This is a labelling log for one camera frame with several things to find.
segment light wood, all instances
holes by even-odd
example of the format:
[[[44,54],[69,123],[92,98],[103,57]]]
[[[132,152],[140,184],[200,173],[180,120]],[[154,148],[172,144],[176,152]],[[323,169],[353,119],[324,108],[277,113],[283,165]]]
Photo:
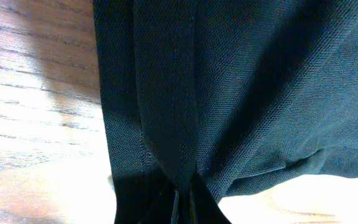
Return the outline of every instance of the light wood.
[[[0,211],[114,220],[94,35],[92,0],[0,0]],[[219,206],[233,223],[358,223],[358,179],[302,177]]]

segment wood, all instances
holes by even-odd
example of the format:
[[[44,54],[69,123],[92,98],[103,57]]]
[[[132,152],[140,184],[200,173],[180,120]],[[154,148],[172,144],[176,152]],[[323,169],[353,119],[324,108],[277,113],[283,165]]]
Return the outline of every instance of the wood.
[[[94,35],[92,0],[0,0],[0,223],[113,222]],[[358,223],[358,179],[219,206],[233,223]]]

